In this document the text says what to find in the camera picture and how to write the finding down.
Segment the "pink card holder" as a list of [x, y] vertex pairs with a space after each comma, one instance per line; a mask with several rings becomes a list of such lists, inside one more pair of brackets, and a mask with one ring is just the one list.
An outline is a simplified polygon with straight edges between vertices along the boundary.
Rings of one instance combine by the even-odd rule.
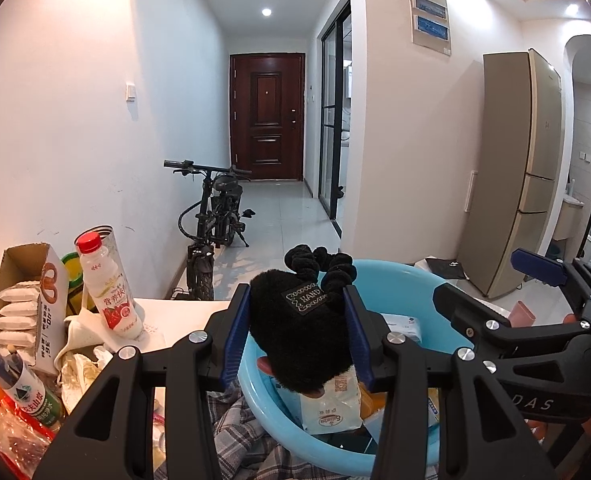
[[535, 314], [521, 300], [518, 300], [511, 309], [508, 320], [512, 327], [530, 327], [536, 320]]

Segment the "blue plastic basin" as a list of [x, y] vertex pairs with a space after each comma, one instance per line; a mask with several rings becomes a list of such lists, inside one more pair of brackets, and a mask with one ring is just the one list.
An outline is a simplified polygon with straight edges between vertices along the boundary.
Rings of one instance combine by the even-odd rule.
[[[433, 292], [444, 283], [443, 278], [390, 261], [357, 260], [355, 266], [355, 286], [365, 307], [373, 312], [417, 318], [423, 348], [453, 354], [460, 347], [472, 346], [434, 308]], [[238, 373], [246, 403], [260, 426], [307, 463], [342, 476], [370, 476], [375, 466], [373, 454], [336, 448], [306, 434], [286, 414], [269, 377], [257, 368], [256, 360], [262, 354], [254, 339], [248, 338]]]

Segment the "white wall switch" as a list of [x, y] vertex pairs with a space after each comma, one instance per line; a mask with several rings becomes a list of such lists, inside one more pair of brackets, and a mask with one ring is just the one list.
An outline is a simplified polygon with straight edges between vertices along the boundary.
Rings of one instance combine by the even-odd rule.
[[136, 101], [136, 87], [132, 82], [127, 81], [125, 84], [125, 101], [135, 102]]

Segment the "strawberry milk bottle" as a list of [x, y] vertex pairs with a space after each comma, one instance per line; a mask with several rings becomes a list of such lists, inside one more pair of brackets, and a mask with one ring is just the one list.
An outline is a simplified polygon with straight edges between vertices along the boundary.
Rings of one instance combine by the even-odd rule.
[[105, 247], [100, 234], [82, 234], [76, 247], [82, 265], [82, 279], [94, 305], [103, 315], [109, 330], [125, 339], [136, 339], [143, 324], [128, 292], [125, 275]]

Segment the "dark red door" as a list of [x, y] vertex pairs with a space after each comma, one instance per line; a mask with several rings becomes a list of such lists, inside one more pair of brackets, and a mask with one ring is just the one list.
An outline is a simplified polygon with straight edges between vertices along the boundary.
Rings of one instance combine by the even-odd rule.
[[230, 151], [253, 180], [303, 179], [303, 53], [230, 56]]

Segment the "blue plaid shirt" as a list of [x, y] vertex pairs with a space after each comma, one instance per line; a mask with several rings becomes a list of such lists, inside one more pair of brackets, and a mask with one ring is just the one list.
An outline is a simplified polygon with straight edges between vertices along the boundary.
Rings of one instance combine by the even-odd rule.
[[346, 479], [290, 453], [262, 427], [235, 379], [225, 392], [207, 393], [223, 479]]

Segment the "wall electrical panel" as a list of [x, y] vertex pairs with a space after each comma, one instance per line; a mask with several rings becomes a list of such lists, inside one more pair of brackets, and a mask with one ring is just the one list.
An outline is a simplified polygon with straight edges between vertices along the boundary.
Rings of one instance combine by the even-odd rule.
[[411, 41], [437, 53], [452, 55], [447, 0], [409, 0]]

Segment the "black framed glass door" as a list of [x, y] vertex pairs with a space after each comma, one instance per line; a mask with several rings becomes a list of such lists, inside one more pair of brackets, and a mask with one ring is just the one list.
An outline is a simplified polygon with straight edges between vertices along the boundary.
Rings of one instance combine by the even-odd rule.
[[342, 232], [347, 159], [351, 144], [353, 53], [351, 3], [321, 37], [321, 119], [318, 200]]

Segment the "white crumpled cloth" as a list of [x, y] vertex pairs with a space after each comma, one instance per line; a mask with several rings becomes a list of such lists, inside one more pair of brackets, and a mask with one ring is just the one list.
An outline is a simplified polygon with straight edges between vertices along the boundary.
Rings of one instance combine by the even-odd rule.
[[54, 364], [59, 372], [61, 399], [66, 412], [71, 415], [126, 340], [109, 330], [100, 314], [88, 310], [69, 316], [65, 325], [66, 344]]

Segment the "green white water bottle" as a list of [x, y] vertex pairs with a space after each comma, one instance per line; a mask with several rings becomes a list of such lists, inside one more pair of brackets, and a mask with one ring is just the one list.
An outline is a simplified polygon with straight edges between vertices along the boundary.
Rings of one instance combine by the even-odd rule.
[[0, 386], [25, 414], [53, 429], [61, 422], [60, 399], [27, 366], [16, 350], [0, 354]]

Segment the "red plastic bag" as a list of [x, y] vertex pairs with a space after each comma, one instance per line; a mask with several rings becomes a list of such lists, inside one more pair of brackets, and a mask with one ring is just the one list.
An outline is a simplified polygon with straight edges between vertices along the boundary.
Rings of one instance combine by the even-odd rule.
[[15, 478], [33, 478], [55, 436], [0, 389], [0, 457]]

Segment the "white tissue pack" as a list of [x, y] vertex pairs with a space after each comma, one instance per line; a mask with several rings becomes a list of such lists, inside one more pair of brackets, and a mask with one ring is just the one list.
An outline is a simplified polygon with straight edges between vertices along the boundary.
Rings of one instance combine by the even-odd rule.
[[312, 436], [361, 428], [361, 389], [355, 367], [326, 382], [318, 398], [301, 394], [300, 408], [302, 427]]

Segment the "beige refrigerator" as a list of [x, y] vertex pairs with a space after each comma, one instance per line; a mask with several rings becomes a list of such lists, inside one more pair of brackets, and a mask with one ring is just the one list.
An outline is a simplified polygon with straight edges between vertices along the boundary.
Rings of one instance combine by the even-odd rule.
[[544, 237], [563, 141], [561, 78], [536, 50], [489, 53], [479, 169], [457, 259], [489, 299], [518, 288], [512, 253]]

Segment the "cardboard snack box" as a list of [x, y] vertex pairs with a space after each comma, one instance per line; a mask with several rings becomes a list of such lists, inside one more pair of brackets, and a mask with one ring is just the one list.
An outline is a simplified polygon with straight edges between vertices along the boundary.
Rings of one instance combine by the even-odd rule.
[[68, 271], [47, 243], [6, 249], [0, 263], [0, 346], [22, 350], [29, 366], [56, 376], [65, 344]]

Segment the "black plush hair clip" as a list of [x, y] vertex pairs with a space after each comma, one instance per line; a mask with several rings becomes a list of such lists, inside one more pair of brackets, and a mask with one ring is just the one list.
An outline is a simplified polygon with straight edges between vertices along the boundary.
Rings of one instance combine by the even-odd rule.
[[304, 244], [291, 248], [284, 264], [250, 282], [248, 329], [264, 352], [256, 364], [283, 388], [316, 399], [353, 365], [344, 288], [357, 269], [345, 252]]

